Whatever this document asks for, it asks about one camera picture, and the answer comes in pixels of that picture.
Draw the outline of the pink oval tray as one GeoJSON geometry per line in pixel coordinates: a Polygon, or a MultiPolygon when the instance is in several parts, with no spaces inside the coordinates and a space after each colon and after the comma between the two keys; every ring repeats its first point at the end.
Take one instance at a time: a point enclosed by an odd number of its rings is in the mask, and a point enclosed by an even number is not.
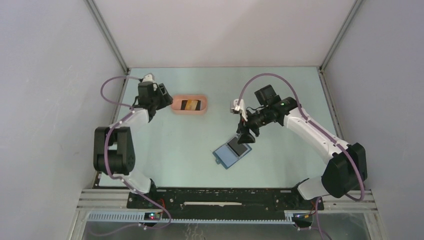
{"type": "Polygon", "coordinates": [[[177,115],[203,115],[208,99],[203,94],[177,94],[173,96],[172,111],[177,115]]]}

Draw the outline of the blue card holder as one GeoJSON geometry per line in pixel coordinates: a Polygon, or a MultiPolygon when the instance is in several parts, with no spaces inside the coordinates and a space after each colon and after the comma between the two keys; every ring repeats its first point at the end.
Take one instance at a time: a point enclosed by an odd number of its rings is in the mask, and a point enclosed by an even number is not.
{"type": "Polygon", "coordinates": [[[228,140],[226,143],[224,143],[212,152],[213,156],[215,157],[215,162],[218,165],[222,165],[226,170],[232,167],[235,163],[237,163],[240,159],[242,159],[252,150],[252,148],[248,144],[244,144],[249,148],[249,150],[245,152],[242,156],[238,157],[227,145],[230,140],[228,140]]]}

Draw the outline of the gold credit card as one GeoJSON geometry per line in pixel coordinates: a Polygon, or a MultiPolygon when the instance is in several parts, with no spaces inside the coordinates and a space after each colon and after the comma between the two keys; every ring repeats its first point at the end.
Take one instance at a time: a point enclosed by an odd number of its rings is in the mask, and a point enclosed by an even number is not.
{"type": "Polygon", "coordinates": [[[189,99],[186,101],[184,110],[186,111],[196,111],[198,107],[198,100],[189,99]]]}

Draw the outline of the black credit card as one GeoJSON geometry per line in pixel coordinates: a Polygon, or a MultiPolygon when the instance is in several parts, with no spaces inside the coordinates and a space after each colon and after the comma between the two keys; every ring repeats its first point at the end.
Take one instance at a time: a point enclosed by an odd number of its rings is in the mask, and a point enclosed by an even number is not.
{"type": "Polygon", "coordinates": [[[249,148],[245,144],[238,143],[238,138],[234,137],[232,138],[227,145],[230,147],[230,149],[238,156],[241,157],[244,155],[249,148]]]}

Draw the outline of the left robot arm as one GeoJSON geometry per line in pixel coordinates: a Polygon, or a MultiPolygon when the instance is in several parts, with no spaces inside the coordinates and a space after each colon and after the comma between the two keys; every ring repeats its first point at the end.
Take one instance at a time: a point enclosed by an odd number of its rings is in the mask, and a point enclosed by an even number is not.
{"type": "Polygon", "coordinates": [[[153,208],[158,202],[158,194],[151,190],[153,181],[135,169],[133,134],[149,124],[158,110],[170,106],[173,98],[164,84],[153,80],[140,82],[137,90],[134,103],[122,119],[95,129],[93,167],[139,193],[138,201],[145,208],[153,208]]]}

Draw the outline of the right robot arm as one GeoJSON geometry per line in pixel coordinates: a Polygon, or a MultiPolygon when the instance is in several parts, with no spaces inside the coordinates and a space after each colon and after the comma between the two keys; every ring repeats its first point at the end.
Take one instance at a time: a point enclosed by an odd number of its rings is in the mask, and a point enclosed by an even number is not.
{"type": "Polygon", "coordinates": [[[367,178],[366,153],[359,144],[349,144],[316,123],[292,97],[282,99],[271,85],[255,93],[259,109],[250,112],[243,99],[235,99],[230,111],[240,116],[237,126],[239,144],[255,143],[261,127],[278,123],[312,146],[326,165],[321,176],[308,178],[293,188],[291,204],[304,209],[312,199],[330,195],[347,196],[351,190],[363,188],[367,178]]]}

